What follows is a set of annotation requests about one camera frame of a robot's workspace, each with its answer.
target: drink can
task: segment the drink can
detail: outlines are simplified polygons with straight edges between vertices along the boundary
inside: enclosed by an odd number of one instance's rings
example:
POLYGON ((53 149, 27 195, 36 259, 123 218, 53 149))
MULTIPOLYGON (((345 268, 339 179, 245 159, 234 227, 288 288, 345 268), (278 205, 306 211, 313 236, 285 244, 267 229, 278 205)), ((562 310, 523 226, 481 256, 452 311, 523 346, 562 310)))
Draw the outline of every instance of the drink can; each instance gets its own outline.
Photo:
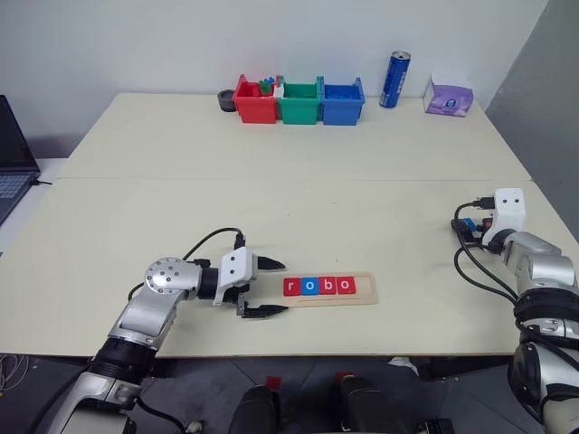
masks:
POLYGON ((386 73, 386 81, 384 83, 384 90, 380 97, 380 105, 391 109, 396 107, 400 90, 406 78, 406 72, 410 65, 409 52, 393 52, 390 56, 390 65, 388 65, 388 72, 386 73))

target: red bin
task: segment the red bin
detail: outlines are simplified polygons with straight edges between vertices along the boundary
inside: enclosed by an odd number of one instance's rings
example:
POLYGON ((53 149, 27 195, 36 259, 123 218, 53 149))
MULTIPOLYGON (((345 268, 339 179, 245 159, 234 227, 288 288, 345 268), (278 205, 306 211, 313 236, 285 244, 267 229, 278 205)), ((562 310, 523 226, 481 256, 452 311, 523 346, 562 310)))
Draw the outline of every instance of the red bin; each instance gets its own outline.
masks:
POLYGON ((233 93, 233 103, 242 121, 253 124, 275 124, 278 118, 278 102, 271 91, 261 93, 260 83, 247 81, 245 75, 240 75, 237 87, 233 93))

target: tissue box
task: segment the tissue box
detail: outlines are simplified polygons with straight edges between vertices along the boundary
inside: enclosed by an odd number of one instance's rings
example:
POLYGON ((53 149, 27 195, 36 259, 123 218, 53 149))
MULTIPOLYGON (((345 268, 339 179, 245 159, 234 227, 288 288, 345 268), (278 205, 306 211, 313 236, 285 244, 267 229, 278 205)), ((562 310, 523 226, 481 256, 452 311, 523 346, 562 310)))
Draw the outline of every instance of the tissue box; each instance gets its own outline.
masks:
POLYGON ((455 73, 434 73, 424 94, 424 111, 464 118, 473 99, 472 87, 466 78, 455 73))

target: black cable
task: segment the black cable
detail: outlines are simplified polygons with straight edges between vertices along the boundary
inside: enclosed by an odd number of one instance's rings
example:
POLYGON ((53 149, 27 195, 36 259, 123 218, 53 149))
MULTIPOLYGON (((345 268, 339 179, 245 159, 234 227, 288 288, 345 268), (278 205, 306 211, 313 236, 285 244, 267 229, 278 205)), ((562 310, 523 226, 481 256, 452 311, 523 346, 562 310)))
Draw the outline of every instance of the black cable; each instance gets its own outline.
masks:
POLYGON ((243 239, 243 232, 241 232, 239 229, 237 228, 221 228, 218 229, 217 231, 213 231, 210 234, 206 235, 202 240, 200 240, 197 244, 194 245, 194 247, 192 249, 190 249, 183 257, 183 260, 188 260, 189 257, 191 255, 193 255, 197 249, 199 249, 202 245, 205 244, 205 242, 207 240, 209 240, 210 238, 214 237, 215 235, 217 235, 218 233, 222 233, 222 232, 237 232, 237 237, 235 238, 235 242, 237 244, 238 238, 241 237, 243 239))
POLYGON ((60 398, 60 396, 69 388, 71 387, 74 382, 79 378, 79 376, 84 373, 87 368, 89 367, 89 363, 84 366, 78 373, 75 373, 69 380, 67 380, 50 398, 49 400, 43 405, 43 407, 36 413, 33 422, 30 424, 30 428, 26 431, 26 434, 34 434, 38 427, 40 426, 41 422, 43 421, 46 413, 51 409, 54 403, 60 398))
POLYGON ((509 285, 507 285, 505 282, 503 282, 500 278, 498 278, 497 276, 495 276, 493 273, 491 273, 487 268, 485 268, 484 265, 482 265, 473 255, 472 253, 470 253, 469 249, 466 247, 466 242, 465 240, 462 238, 462 235, 459 232, 459 223, 460 223, 460 219, 459 219, 459 213, 460 210, 464 209, 464 208, 468 208, 470 206, 477 206, 476 202, 469 202, 469 203, 463 203, 462 205, 459 205, 456 209, 456 211, 454 212, 454 231, 456 233, 457 238, 459 239, 459 243, 460 245, 464 248, 464 252, 467 254, 467 256, 470 258, 470 260, 472 261, 472 263, 474 265, 476 265, 483 273, 485 273, 487 276, 489 276, 490 278, 492 278, 495 282, 497 282, 500 286, 502 286, 514 299, 518 298, 518 294, 511 289, 511 287, 509 285))
MULTIPOLYGON (((188 260, 189 257, 197 251, 197 249, 199 249, 201 246, 203 246, 207 242, 207 240, 209 240, 210 238, 214 237, 215 235, 217 235, 219 233, 223 233, 223 232, 236 232, 237 233, 237 235, 235 235, 235 245, 234 245, 235 249, 238 249, 238 248, 243 247, 245 245, 245 237, 243 236, 243 232, 240 229, 221 228, 221 229, 218 229, 216 231, 213 231, 213 232, 205 235, 197 244, 194 245, 194 247, 192 249, 190 249, 184 255, 183 260, 188 260)), ((133 298, 135 291, 137 291, 137 289, 141 288, 142 286, 143 286, 143 282, 139 283, 138 285, 136 285, 134 288, 132 288, 128 292, 128 300, 129 301, 131 298, 133 298)))
POLYGON ((141 282, 128 292, 128 301, 130 301, 130 299, 133 298, 133 294, 135 294, 135 291, 137 289, 141 288, 142 286, 143 286, 143 283, 141 282))
POLYGON ((458 271, 460 276, 462 278, 464 278, 467 282, 469 282, 471 285, 474 285, 477 288, 481 288, 481 289, 484 289, 486 291, 492 292, 493 294, 497 294, 499 296, 502 296, 502 297, 506 298, 508 301, 510 301, 513 305, 515 305, 517 303, 517 301, 513 297, 511 297, 509 294, 505 294, 500 289, 492 288, 492 287, 489 287, 487 285, 483 285, 482 283, 477 282, 476 280, 467 276, 464 273, 464 271, 460 268, 460 264, 459 264, 460 254, 463 251, 466 252, 468 249, 473 248, 473 247, 484 248, 484 246, 479 245, 479 244, 465 244, 465 246, 459 247, 459 249, 456 250, 456 253, 454 253, 454 268, 458 271))
POLYGON ((553 344, 551 341, 549 341, 547 338, 545 338, 541 334, 537 333, 532 328, 523 325, 523 323, 521 322, 520 319, 515 321, 515 326, 517 326, 517 328, 521 332, 527 333, 528 335, 531 335, 533 338, 532 339, 533 342, 539 342, 542 346, 544 346, 551 353, 558 355, 561 359, 563 359, 565 362, 569 363, 573 368, 575 368, 576 371, 579 371, 579 362, 577 362, 571 355, 567 354, 565 351, 563 351, 557 345, 553 344))
POLYGON ((179 432, 181 434, 185 434, 186 433, 186 427, 185 425, 183 425, 179 419, 174 418, 173 416, 171 416, 170 414, 166 414, 163 411, 159 411, 159 410, 155 410, 151 407, 149 407, 148 405, 146 405, 143 400, 141 399, 141 397, 139 396, 137 398, 137 404, 138 406, 143 409, 144 411, 146 411, 149 414, 152 414, 153 416, 157 416, 158 418, 164 419, 164 420, 168 420, 169 422, 173 423, 176 427, 179 428, 179 432))

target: plastic storage bin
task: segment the plastic storage bin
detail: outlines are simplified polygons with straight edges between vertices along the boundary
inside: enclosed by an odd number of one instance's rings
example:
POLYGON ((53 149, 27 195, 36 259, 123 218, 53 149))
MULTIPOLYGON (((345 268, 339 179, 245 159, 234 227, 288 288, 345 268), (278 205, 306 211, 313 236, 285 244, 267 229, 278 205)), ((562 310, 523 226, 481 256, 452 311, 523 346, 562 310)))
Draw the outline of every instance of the plastic storage bin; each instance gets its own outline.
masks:
POLYGON ((324 125, 355 125, 365 103, 360 78, 346 86, 321 82, 324 125))
POLYGON ((237 87, 233 93, 233 102, 246 123, 275 124, 278 117, 278 103, 273 95, 275 84, 271 84, 271 92, 262 93, 259 82, 247 81, 245 75, 240 75, 237 87))
POLYGON ((315 124, 321 101, 321 84, 318 77, 314 84, 287 83, 283 76, 276 89, 284 124, 315 124))

